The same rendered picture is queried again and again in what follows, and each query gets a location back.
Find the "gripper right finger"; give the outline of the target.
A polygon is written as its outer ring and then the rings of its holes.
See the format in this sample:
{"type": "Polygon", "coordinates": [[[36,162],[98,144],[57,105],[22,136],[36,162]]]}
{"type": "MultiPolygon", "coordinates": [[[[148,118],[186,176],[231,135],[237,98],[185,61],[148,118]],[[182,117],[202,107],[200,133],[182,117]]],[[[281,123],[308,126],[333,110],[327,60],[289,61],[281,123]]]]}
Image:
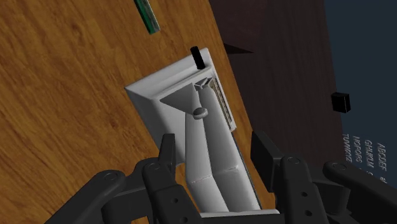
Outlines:
{"type": "Polygon", "coordinates": [[[263,131],[252,133],[251,161],[284,224],[397,224],[397,189],[352,164],[314,169],[283,154],[263,131]]]}

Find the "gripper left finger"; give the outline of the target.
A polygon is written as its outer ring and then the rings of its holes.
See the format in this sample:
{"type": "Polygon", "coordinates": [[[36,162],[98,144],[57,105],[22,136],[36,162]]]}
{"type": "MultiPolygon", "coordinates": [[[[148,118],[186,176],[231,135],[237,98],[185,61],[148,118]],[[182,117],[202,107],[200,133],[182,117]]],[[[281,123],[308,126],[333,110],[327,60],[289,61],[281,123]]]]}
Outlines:
{"type": "Polygon", "coordinates": [[[176,142],[164,134],[157,157],[138,162],[130,175],[94,175],[45,224],[202,224],[183,186],[176,183],[176,142]]]}

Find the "small black cube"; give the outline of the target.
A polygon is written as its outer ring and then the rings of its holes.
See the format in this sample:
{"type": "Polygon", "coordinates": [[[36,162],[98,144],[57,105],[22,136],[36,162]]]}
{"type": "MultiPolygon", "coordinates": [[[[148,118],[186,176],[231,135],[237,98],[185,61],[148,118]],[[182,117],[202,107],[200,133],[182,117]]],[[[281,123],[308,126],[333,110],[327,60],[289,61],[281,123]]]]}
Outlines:
{"type": "Polygon", "coordinates": [[[334,111],[348,113],[351,110],[349,94],[334,92],[331,94],[331,103],[334,111]]]}

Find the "dark blue alphabet rug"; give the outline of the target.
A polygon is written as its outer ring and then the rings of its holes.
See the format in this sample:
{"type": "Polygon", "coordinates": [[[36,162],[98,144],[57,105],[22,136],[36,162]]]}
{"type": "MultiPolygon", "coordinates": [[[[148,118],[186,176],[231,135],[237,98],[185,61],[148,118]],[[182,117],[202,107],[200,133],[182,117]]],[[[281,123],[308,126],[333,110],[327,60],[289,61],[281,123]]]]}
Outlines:
{"type": "Polygon", "coordinates": [[[324,0],[346,159],[397,188],[397,0],[324,0]]]}

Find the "brown wooden table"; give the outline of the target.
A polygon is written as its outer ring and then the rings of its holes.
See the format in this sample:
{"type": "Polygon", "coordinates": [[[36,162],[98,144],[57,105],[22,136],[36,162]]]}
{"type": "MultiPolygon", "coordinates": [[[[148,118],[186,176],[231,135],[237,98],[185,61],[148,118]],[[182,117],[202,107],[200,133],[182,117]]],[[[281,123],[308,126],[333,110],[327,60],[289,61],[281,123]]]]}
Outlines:
{"type": "Polygon", "coordinates": [[[264,208],[274,206],[250,159],[252,128],[209,0],[0,0],[0,224],[44,224],[93,175],[129,174],[158,148],[125,87],[209,49],[264,208]]]}

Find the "green flat book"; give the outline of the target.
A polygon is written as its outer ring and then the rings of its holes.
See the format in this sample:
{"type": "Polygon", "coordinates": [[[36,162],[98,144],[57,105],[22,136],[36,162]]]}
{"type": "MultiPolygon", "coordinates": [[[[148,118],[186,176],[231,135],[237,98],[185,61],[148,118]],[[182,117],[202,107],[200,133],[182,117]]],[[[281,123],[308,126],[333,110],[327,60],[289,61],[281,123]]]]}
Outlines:
{"type": "Polygon", "coordinates": [[[134,0],[137,10],[149,34],[160,31],[160,26],[148,0],[134,0]]]}

